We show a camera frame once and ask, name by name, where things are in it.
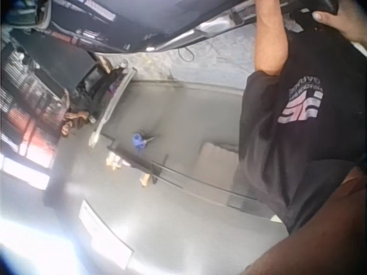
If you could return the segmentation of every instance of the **wire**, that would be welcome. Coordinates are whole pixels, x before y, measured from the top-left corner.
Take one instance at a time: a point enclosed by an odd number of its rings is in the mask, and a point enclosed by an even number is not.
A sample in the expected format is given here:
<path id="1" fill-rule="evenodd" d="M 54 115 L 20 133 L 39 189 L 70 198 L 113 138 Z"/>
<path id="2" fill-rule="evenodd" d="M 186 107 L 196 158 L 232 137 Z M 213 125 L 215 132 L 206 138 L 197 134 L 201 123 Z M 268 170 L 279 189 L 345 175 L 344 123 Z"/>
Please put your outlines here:
<path id="1" fill-rule="evenodd" d="M 185 47 L 185 49 L 191 54 L 191 56 L 192 56 L 192 59 L 191 60 L 187 60 L 187 59 L 184 59 L 183 57 L 182 57 L 182 55 L 181 55 L 181 53 L 179 52 L 179 50 L 181 50 L 181 49 L 177 49 L 177 53 L 178 53 L 178 56 L 182 59 L 182 60 L 184 60 L 185 62 L 187 62 L 187 63 L 191 63 L 191 62 L 193 62 L 194 60 L 195 60 L 195 54 L 188 48 L 188 47 Z"/>

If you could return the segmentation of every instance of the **bright light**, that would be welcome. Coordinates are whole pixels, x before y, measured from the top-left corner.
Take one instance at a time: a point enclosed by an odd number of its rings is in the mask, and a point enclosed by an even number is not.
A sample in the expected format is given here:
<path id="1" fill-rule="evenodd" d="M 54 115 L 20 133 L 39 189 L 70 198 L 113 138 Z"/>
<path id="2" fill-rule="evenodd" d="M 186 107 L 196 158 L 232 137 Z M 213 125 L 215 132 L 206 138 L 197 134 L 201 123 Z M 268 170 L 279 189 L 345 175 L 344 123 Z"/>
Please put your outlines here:
<path id="1" fill-rule="evenodd" d="M 120 268 L 125 269 L 132 255 L 132 250 L 112 233 L 86 201 L 81 203 L 79 218 L 92 236 L 93 249 Z"/>
<path id="2" fill-rule="evenodd" d="M 39 146 L 29 145 L 28 142 L 23 142 L 19 147 L 19 154 L 25 156 L 29 160 L 36 162 L 44 167 L 49 167 L 52 161 L 52 154 L 48 153 L 47 151 L 43 150 Z"/>
<path id="3" fill-rule="evenodd" d="M 4 155 L 0 154 L 0 169 L 2 169 L 3 162 L 4 162 Z"/>
<path id="4" fill-rule="evenodd" d="M 73 245 L 67 239 L 0 219 L 0 243 L 5 256 L 6 249 L 9 249 L 27 259 L 36 270 L 35 274 L 81 274 L 82 268 L 79 266 Z M 16 270 L 17 263 L 11 268 Z"/>
<path id="5" fill-rule="evenodd" d="M 127 166 L 127 167 L 131 167 L 131 164 L 129 162 L 127 162 L 126 160 L 122 160 L 122 164 Z"/>
<path id="6" fill-rule="evenodd" d="M 282 220 L 279 219 L 279 217 L 277 215 L 274 215 L 273 217 L 271 217 L 270 221 L 283 223 Z"/>
<path id="7" fill-rule="evenodd" d="M 28 182 L 29 185 L 45 190 L 47 188 L 50 177 L 44 173 L 26 167 L 23 164 L 17 163 L 9 158 L 4 158 L 2 169 L 4 172 Z"/>

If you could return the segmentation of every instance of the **black cloth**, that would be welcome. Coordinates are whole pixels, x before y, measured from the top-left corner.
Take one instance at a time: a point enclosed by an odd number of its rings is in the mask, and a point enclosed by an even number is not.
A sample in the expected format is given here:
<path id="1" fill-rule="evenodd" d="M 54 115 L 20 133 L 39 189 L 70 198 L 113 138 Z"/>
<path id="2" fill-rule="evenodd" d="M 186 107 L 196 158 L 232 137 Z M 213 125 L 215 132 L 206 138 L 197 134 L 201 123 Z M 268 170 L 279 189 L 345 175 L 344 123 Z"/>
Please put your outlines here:
<path id="1" fill-rule="evenodd" d="M 366 152 L 366 59 L 334 32 L 290 34 L 279 77 L 247 80 L 235 180 L 294 233 Z"/>

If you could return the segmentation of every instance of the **shirt sleeve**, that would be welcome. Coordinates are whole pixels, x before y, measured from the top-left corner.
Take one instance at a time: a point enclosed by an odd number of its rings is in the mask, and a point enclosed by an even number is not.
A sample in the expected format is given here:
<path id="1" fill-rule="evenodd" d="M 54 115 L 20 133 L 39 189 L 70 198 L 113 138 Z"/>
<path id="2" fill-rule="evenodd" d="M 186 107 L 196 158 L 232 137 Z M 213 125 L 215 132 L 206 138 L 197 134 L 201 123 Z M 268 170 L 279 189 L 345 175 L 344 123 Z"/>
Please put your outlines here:
<path id="1" fill-rule="evenodd" d="M 264 124 L 270 123 L 267 125 L 267 130 L 271 130 L 274 106 L 279 96 L 278 82 L 278 76 L 269 76 L 262 71 L 253 73 L 247 79 L 240 118 L 240 159 L 243 159 L 246 154 L 249 140 L 259 134 L 254 132 L 259 124 L 266 127 Z"/>
<path id="2" fill-rule="evenodd" d="M 253 73 L 247 81 L 240 119 L 239 165 L 236 184 L 251 186 L 257 199 L 284 219 L 287 201 L 282 186 L 282 149 L 275 142 L 279 78 Z"/>

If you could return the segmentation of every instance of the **silver trim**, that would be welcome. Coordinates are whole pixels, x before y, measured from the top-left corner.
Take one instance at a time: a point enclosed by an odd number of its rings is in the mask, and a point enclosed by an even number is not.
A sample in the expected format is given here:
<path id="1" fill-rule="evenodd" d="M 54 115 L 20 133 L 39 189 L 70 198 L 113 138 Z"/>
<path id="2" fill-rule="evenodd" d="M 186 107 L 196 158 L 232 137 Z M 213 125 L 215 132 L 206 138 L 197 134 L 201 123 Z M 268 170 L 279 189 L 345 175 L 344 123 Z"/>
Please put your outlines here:
<path id="1" fill-rule="evenodd" d="M 132 77 L 136 73 L 136 69 L 132 68 L 124 77 L 122 82 L 120 83 L 119 87 L 117 88 L 113 98 L 108 103 L 106 110 L 104 111 L 103 117 L 98 123 L 97 129 L 92 133 L 91 137 L 89 138 L 89 146 L 94 148 L 99 140 L 100 133 L 102 131 L 103 125 L 110 119 L 114 109 L 116 108 L 117 103 L 119 102 L 123 92 L 126 90 L 127 85 L 130 83 Z"/>

